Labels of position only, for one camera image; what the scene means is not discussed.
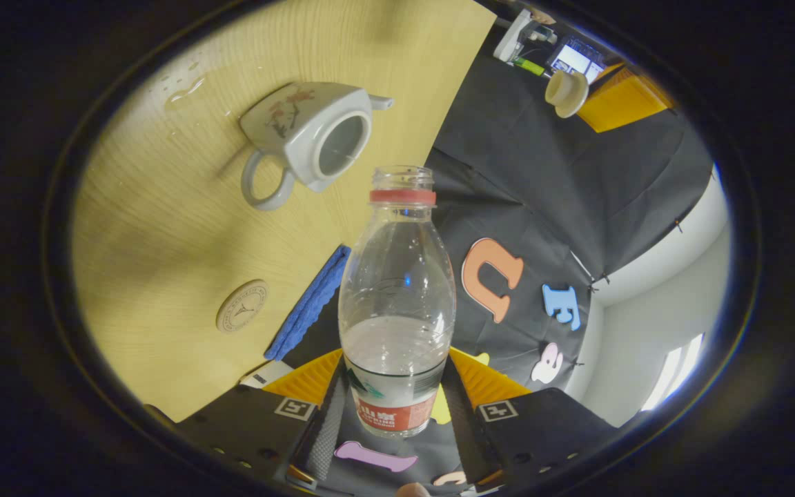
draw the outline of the red label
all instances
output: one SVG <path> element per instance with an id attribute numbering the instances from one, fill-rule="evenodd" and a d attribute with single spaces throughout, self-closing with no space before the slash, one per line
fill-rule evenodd
<path id="1" fill-rule="evenodd" d="M 437 393 L 417 404 L 403 408 L 382 408 L 356 399 L 357 414 L 370 427 L 387 431 L 404 431 L 419 427 L 431 416 Z"/>

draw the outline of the mug handle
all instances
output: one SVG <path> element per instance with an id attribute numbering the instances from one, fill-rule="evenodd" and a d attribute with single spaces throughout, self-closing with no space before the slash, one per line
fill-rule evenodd
<path id="1" fill-rule="evenodd" d="M 253 196 L 253 176 L 256 174 L 256 166 L 259 166 L 259 161 L 262 160 L 263 155 L 265 154 L 256 150 L 247 159 L 247 165 L 244 166 L 244 172 L 241 174 L 241 193 L 244 194 L 247 204 L 253 205 L 260 211 L 274 211 L 284 205 L 284 202 L 287 202 L 290 192 L 293 191 L 293 182 L 295 182 L 296 176 L 293 176 L 292 170 L 284 168 L 284 173 L 281 175 L 281 184 L 278 185 L 275 192 L 266 198 L 256 198 Z"/>

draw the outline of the red bottle ring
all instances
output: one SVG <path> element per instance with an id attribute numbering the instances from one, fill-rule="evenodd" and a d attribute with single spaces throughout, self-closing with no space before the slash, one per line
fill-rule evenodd
<path id="1" fill-rule="evenodd" d="M 370 191 L 370 202 L 434 205 L 436 200 L 438 200 L 438 194 L 435 194 L 435 192 L 431 190 L 398 189 Z"/>

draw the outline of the black fabric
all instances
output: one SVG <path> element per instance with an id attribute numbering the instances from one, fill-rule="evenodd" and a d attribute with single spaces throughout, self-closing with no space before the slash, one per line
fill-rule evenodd
<path id="1" fill-rule="evenodd" d="M 501 30 L 484 43 L 446 117 L 426 167 L 435 174 L 433 223 L 450 254 L 457 287 L 452 345 L 533 391 L 565 389 L 587 329 L 591 282 L 572 252 L 594 275 L 611 273 L 646 251 L 697 202 L 711 162 L 688 123 L 671 111 L 606 133 L 579 117 L 559 119 L 543 102 L 545 79 L 491 56 Z M 480 281 L 510 295 L 501 323 L 463 289 L 461 268 L 474 242 L 492 238 L 524 260 L 516 289 L 484 264 Z M 544 309 L 542 285 L 574 287 L 581 327 L 558 323 Z M 284 361 L 299 367 L 340 347 L 338 293 Z M 564 364 L 549 384 L 530 373 L 544 347 L 556 343 Z M 337 445 L 356 440 L 395 456 L 419 456 L 407 471 L 334 459 L 323 488 L 391 496 L 420 482 L 432 495 L 469 485 L 434 487 L 433 479 L 460 468 L 452 426 L 429 422 L 407 440 L 385 440 L 360 425 L 346 399 Z"/>
<path id="2" fill-rule="evenodd" d="M 595 133 L 544 103 L 548 81 L 492 57 L 472 63 L 435 148 L 527 205 L 594 277 L 660 240 L 698 201 L 713 166 L 681 113 Z"/>
<path id="3" fill-rule="evenodd" d="M 455 271 L 457 302 L 452 344 L 471 355 L 489 354 L 489 366 L 530 390 L 545 384 L 530 380 L 533 365 L 550 342 L 560 347 L 565 359 L 577 358 L 590 305 L 587 274 L 575 262 L 570 249 L 559 242 L 536 214 L 511 199 L 493 183 L 459 161 L 433 150 L 426 166 L 435 172 L 438 208 L 432 214 L 444 238 Z M 462 262 L 474 242 L 492 238 L 524 262 L 516 289 L 494 268 L 484 264 L 480 281 L 496 295 L 511 297 L 504 320 L 496 324 L 492 314 L 463 289 Z M 545 313 L 542 285 L 552 289 L 573 286 L 580 309 L 581 327 L 558 323 Z M 569 361 L 549 387 L 563 388 L 571 375 Z"/>
<path id="4" fill-rule="evenodd" d="M 437 150 L 426 165 L 435 173 L 438 208 L 433 222 L 450 254 L 457 286 L 457 308 L 452 345 L 472 355 L 489 353 L 489 365 L 530 390 L 545 387 L 564 388 L 577 358 L 587 323 L 590 303 L 587 275 L 572 258 L 568 246 L 549 233 L 536 215 L 526 206 L 496 188 L 471 168 Z M 493 322 L 492 314 L 474 302 L 462 287 L 462 261 L 474 242 L 492 238 L 524 259 L 523 274 L 516 289 L 495 269 L 484 265 L 480 280 L 496 295 L 510 295 L 511 308 L 501 323 Z M 558 323 L 545 314 L 542 284 L 553 289 L 574 286 L 582 327 L 576 331 L 569 324 Z M 306 332 L 296 349 L 284 361 L 299 367 L 340 347 L 337 327 L 338 295 L 324 307 L 318 321 Z M 558 377 L 549 384 L 530 380 L 533 365 L 550 342 L 558 343 L 565 355 Z M 438 425 L 432 419 L 429 427 L 406 440 L 385 440 L 367 433 L 357 420 L 353 400 L 346 399 L 337 445 L 356 440 L 369 449 L 394 456 L 419 456 L 407 471 L 392 473 L 388 469 L 356 460 L 334 459 L 328 478 L 322 483 L 344 493 L 359 495 L 393 495 L 400 485 L 420 482 L 432 495 L 456 494 L 469 485 L 430 485 L 433 479 L 460 468 L 452 425 Z"/>

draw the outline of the yellow box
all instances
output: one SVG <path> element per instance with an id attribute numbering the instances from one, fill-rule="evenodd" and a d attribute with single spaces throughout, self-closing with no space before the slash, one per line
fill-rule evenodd
<path id="1" fill-rule="evenodd" d="M 625 67 L 587 98 L 578 116 L 602 133 L 671 107 L 673 103 L 665 91 Z"/>

